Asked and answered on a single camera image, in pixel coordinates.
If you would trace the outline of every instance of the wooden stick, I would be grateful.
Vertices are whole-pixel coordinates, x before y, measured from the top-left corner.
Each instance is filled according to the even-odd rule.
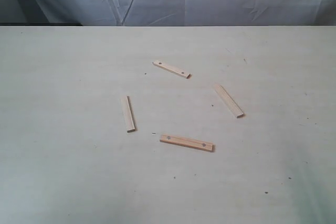
[[[186,78],[188,79],[188,77],[191,75],[190,73],[182,70],[182,69],[179,69],[177,67],[173,67],[173,66],[170,66],[166,63],[163,63],[162,61],[159,61],[159,60],[156,60],[155,62],[153,62],[153,64],[159,68],[163,68],[164,70],[167,70],[171,73],[174,73],[174,74],[177,74],[178,76],[181,76],[183,78]]]
[[[126,130],[127,132],[135,131],[133,115],[130,107],[130,101],[128,96],[121,97],[122,113],[124,114]]]
[[[232,114],[236,118],[240,118],[240,117],[244,116],[243,111],[240,109],[240,107],[237,105],[237,103],[230,97],[230,95],[225,91],[225,89],[221,85],[215,84],[214,88],[215,88],[217,94],[225,102],[225,104],[229,107]]]
[[[184,147],[190,147],[194,149],[204,150],[207,152],[213,152],[214,144],[209,142],[203,142],[194,140],[191,138],[181,137],[181,136],[172,136],[167,134],[162,134],[160,137],[160,142],[168,144],[176,144]]]

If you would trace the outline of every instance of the wooden strip with holes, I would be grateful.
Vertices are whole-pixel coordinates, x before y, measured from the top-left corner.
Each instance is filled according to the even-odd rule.
[[[121,97],[121,105],[127,132],[135,131],[133,115],[130,107],[130,101],[127,95]]]
[[[229,107],[232,114],[236,118],[240,118],[240,117],[244,116],[243,111],[240,109],[240,107],[237,105],[237,103],[231,98],[231,96],[226,92],[226,90],[221,85],[215,84],[214,88],[215,88],[217,94],[225,102],[225,104]]]
[[[213,152],[214,144],[204,141],[199,141],[191,138],[181,137],[181,136],[172,136],[168,134],[162,134],[160,137],[160,142],[175,144],[185,147],[190,147],[194,149],[204,150],[207,152]]]
[[[166,63],[163,63],[162,61],[159,61],[159,60],[156,60],[155,62],[153,62],[153,64],[159,68],[162,68],[164,70],[167,70],[171,73],[174,73],[174,74],[177,74],[178,76],[181,76],[183,78],[186,78],[188,79],[189,76],[191,75],[190,73],[182,70],[182,69],[179,69],[177,67],[174,67],[174,66],[170,66]]]

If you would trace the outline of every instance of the table surface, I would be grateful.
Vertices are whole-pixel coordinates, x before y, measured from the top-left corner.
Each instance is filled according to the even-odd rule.
[[[336,223],[335,38],[336,27],[0,27],[0,223]]]

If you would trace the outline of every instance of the wooden piece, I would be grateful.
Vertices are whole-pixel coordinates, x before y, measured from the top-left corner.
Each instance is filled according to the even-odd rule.
[[[225,104],[229,107],[232,114],[236,118],[240,118],[240,117],[244,116],[243,111],[240,109],[240,107],[237,105],[237,103],[230,97],[230,95],[226,92],[226,90],[221,85],[215,84],[214,88],[215,88],[217,94],[225,102]]]
[[[159,61],[159,60],[156,60],[155,62],[153,62],[153,64],[159,68],[163,68],[164,70],[167,70],[171,73],[174,73],[174,74],[177,74],[178,76],[181,76],[183,78],[186,78],[188,79],[189,76],[191,75],[190,73],[182,70],[182,69],[179,69],[177,67],[173,67],[173,66],[170,66],[166,63],[163,63],[162,61]]]
[[[128,96],[125,95],[121,97],[121,105],[127,132],[135,131],[134,120]]]
[[[204,150],[207,152],[213,152],[213,147],[214,147],[214,144],[209,143],[209,142],[198,141],[198,140],[181,137],[181,136],[171,136],[167,134],[161,135],[160,142],[168,143],[168,144],[176,144],[180,146]]]

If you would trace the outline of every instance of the light wood stick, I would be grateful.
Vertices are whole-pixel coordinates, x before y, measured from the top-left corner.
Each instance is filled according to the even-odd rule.
[[[189,76],[191,75],[190,73],[182,70],[182,69],[179,69],[177,67],[173,67],[173,66],[170,66],[166,63],[163,63],[162,61],[159,61],[159,60],[156,60],[155,62],[153,62],[153,64],[159,68],[162,68],[164,70],[167,70],[171,73],[174,73],[174,74],[177,74],[178,76],[181,76],[183,78],[186,78],[188,79]]]
[[[168,144],[176,144],[180,146],[190,147],[194,149],[204,150],[207,152],[213,152],[214,144],[209,142],[203,142],[194,140],[191,138],[181,137],[181,136],[172,136],[168,134],[162,134],[160,137],[160,142]]]
[[[225,89],[221,85],[215,84],[214,88],[215,88],[217,94],[225,102],[225,104],[229,107],[232,114],[236,118],[240,118],[240,117],[244,116],[243,111],[240,109],[240,107],[237,105],[237,103],[230,97],[230,95],[225,91]]]
[[[134,120],[128,96],[125,95],[121,97],[121,105],[127,132],[135,131]]]

